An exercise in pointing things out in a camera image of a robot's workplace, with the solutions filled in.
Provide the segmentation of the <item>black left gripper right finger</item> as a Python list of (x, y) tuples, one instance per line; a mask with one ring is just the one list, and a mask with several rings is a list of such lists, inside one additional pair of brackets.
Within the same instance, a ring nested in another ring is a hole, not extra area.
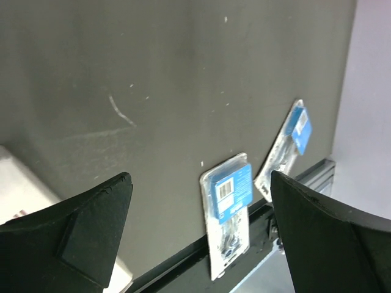
[(390, 220), (271, 173), (277, 226), (296, 292), (390, 292)]

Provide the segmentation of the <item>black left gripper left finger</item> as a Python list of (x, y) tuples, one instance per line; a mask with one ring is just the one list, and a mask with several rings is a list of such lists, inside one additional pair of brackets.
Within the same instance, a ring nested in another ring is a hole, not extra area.
[(119, 173), (96, 187), (1, 225), (1, 292), (103, 292), (133, 192)]

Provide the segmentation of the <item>white Harry's razor box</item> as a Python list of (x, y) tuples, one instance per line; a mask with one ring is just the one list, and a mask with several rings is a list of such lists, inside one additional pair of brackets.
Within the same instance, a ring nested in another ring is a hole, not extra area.
[[(6, 148), (1, 148), (1, 225), (63, 201)], [(119, 258), (108, 288), (103, 292), (125, 292), (133, 274)]]

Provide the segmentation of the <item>blue Gillette razor blister pack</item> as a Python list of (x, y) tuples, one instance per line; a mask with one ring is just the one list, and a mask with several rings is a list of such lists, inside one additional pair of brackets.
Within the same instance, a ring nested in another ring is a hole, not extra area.
[(253, 190), (247, 154), (239, 153), (204, 172), (199, 183), (210, 278), (214, 281), (250, 247), (248, 206), (253, 200)]

